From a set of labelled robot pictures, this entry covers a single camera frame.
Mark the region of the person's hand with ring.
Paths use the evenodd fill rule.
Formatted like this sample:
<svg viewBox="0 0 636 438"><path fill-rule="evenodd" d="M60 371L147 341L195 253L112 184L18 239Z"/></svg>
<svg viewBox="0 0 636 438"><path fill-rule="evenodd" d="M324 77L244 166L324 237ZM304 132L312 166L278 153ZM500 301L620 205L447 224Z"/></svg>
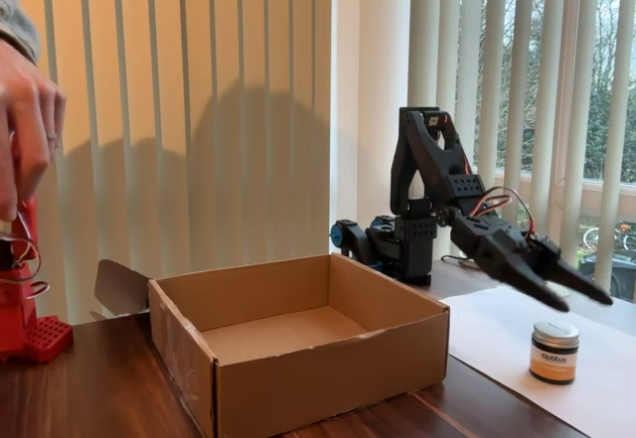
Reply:
<svg viewBox="0 0 636 438"><path fill-rule="evenodd" d="M35 194L62 134L66 97L14 47L1 43L1 220Z"/></svg>

